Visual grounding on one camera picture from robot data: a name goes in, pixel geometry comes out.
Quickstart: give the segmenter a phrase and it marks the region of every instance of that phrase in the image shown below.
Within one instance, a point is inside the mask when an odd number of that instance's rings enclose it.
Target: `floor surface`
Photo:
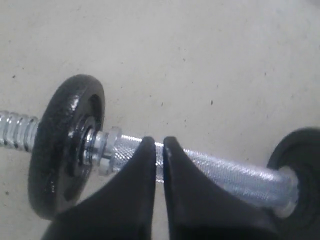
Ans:
[[[320,125],[319,28],[318,0],[0,0],[0,109],[41,117],[90,74],[106,130],[265,166],[286,134]],[[0,157],[1,239],[40,239],[30,156]],[[105,181],[93,173],[83,198]],[[161,185],[155,201],[154,239],[168,239]]]

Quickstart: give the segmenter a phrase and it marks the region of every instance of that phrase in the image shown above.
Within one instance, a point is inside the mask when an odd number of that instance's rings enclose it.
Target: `weight plate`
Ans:
[[[83,142],[89,129],[101,130],[105,95],[89,75],[67,79],[55,92],[39,123],[28,176],[31,207],[52,219],[74,206],[91,172],[83,164]]]
[[[299,180],[299,198],[287,218],[274,214],[275,224],[285,240],[320,238],[320,129],[303,128],[286,136],[268,163],[271,169],[289,166]]]

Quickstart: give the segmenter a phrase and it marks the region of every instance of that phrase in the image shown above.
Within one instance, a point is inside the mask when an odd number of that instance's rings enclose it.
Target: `gray floor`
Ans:
[[[283,136],[320,125],[319,29],[318,0],[0,0],[0,109],[41,117],[64,79],[91,74],[106,129],[263,166]],[[39,239],[30,156],[0,157],[1,239]],[[93,173],[83,197],[105,181]]]

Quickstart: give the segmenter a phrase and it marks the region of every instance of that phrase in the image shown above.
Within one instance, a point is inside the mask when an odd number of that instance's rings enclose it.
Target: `dumbbell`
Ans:
[[[104,112],[102,84],[82,74],[57,89],[41,120],[0,112],[0,146],[32,153],[28,197],[41,218],[52,219],[74,206],[94,165],[101,175],[118,172],[140,144],[140,138],[122,134],[119,127],[103,132]],[[156,178],[163,182],[163,144],[156,142],[155,147]],[[219,187],[266,209],[284,236],[320,236],[318,129],[302,128],[287,135],[267,168],[184,152]]]

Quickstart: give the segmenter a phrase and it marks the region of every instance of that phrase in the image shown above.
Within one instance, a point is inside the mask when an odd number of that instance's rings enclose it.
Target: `dumbbell handle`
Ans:
[[[0,146],[32,152],[39,122],[36,117],[1,111]],[[89,147],[84,151],[87,164],[101,164],[107,159],[113,172],[124,167],[141,139],[123,134],[117,137],[115,133],[115,129],[109,133],[89,131],[86,138]],[[156,142],[155,147],[156,177],[158,182],[163,182],[163,144]],[[188,149],[184,152],[209,179],[243,201],[273,209],[280,217],[287,217],[294,210],[299,194],[298,179],[289,168],[272,170]]]

